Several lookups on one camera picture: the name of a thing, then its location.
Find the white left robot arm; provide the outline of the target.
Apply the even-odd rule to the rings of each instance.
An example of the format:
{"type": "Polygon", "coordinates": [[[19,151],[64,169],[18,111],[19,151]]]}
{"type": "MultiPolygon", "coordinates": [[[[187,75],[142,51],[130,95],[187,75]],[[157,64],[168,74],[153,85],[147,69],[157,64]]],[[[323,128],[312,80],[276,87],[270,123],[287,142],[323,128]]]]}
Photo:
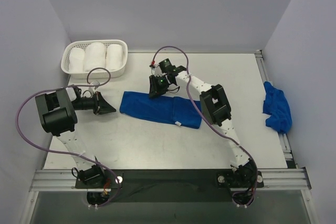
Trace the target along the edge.
{"type": "Polygon", "coordinates": [[[102,187],[108,179],[106,172],[97,164],[96,156],[76,132],[76,111],[90,110],[94,115],[105,115],[115,113],[116,109],[99,91],[92,91],[91,96],[86,97],[81,95],[81,89],[78,87],[61,88],[40,94],[35,97],[35,102],[45,132],[60,140],[73,157],[76,166],[71,171],[72,175],[85,186],[102,187]]]}

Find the blue towel pile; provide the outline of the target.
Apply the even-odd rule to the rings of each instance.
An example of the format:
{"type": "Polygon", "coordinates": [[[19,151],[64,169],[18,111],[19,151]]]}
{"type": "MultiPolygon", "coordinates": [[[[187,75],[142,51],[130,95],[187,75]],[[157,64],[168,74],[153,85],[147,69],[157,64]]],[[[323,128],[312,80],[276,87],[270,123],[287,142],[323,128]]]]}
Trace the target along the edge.
{"type": "Polygon", "coordinates": [[[292,127],[292,117],[285,94],[268,81],[264,82],[264,88],[263,114],[269,115],[265,120],[266,126],[280,134],[287,134],[292,127]]]}

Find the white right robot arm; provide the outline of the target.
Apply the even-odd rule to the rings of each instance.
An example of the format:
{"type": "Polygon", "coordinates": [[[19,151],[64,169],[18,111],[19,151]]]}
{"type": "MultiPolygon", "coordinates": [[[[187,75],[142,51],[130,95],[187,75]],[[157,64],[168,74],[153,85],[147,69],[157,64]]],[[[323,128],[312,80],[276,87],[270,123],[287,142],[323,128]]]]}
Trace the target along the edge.
{"type": "Polygon", "coordinates": [[[169,91],[171,85],[182,87],[185,85],[188,97],[194,91],[199,95],[201,108],[195,105],[196,112],[203,121],[221,138],[226,141],[228,160],[233,170],[233,181],[239,187],[245,187],[251,181],[256,182],[258,169],[251,155],[241,146],[235,131],[231,106],[224,88],[220,85],[208,84],[193,76],[188,67],[174,66],[169,59],[156,64],[152,61],[150,68],[151,99],[158,98],[169,91]]]}

